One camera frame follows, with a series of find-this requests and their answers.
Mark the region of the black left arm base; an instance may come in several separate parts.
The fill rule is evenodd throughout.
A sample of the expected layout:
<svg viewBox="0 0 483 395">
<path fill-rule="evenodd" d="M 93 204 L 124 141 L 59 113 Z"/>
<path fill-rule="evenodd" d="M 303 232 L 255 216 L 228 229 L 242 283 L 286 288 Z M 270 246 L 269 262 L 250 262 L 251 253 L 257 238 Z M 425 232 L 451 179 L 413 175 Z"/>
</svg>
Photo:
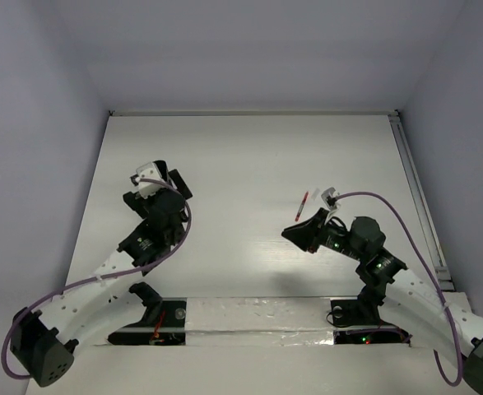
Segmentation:
<svg viewBox="0 0 483 395">
<path fill-rule="evenodd" d="M 132 323 L 111 333 L 114 346 L 184 346 L 187 301 L 164 300 L 157 318 Z"/>
</svg>

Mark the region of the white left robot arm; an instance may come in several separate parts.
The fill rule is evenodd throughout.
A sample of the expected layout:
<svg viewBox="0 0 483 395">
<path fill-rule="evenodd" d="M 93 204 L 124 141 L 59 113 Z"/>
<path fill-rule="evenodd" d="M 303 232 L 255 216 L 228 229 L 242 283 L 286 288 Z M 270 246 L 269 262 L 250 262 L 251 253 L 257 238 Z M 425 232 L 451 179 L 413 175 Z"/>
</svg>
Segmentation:
<svg viewBox="0 0 483 395">
<path fill-rule="evenodd" d="M 145 279 L 187 239 L 192 192 L 179 171 L 168 169 L 162 160 L 138 168 L 130 179 L 135 188 L 123 200 L 139 215 L 139 225 L 90 277 L 15 314 L 1 350 L 2 368 L 9 377 L 48 387 L 100 337 L 132 321 L 161 321 L 162 297 Z"/>
</svg>

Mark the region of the clear pen cap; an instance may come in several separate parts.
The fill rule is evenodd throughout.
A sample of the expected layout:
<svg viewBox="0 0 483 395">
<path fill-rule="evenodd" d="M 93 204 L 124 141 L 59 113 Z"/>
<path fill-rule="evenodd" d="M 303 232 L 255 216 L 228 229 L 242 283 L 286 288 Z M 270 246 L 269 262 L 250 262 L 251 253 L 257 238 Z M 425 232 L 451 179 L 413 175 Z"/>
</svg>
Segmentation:
<svg viewBox="0 0 483 395">
<path fill-rule="evenodd" d="M 311 194 L 311 199 L 315 200 L 319 196 L 319 194 L 320 194 L 320 190 L 316 188 Z"/>
</svg>

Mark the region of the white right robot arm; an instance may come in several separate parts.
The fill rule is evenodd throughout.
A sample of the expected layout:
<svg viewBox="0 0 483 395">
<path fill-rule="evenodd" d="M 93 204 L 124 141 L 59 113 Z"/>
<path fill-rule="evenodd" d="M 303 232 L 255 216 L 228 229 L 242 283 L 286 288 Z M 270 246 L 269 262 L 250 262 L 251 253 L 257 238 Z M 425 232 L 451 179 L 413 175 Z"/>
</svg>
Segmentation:
<svg viewBox="0 0 483 395">
<path fill-rule="evenodd" d="M 332 302 L 335 326 L 399 327 L 451 364 L 461 362 L 463 381 L 483 394 L 483 318 L 443 304 L 435 288 L 384 248 L 386 236 L 376 220 L 359 216 L 346 228 L 321 208 L 281 235 L 304 252 L 325 247 L 358 261 L 356 272 L 365 285 L 355 298 Z"/>
</svg>

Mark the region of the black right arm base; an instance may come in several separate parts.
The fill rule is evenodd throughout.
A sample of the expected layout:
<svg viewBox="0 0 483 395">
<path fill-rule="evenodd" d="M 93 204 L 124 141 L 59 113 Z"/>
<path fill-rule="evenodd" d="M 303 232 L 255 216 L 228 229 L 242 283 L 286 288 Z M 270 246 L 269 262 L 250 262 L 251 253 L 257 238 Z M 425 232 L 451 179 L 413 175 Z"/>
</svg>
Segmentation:
<svg viewBox="0 0 483 395">
<path fill-rule="evenodd" d="M 354 298 L 332 299 L 326 321 L 337 330 L 337 342 L 372 345 L 411 344 L 411 335 L 397 325 L 380 317 L 384 307 L 385 290 L 365 286 Z"/>
</svg>

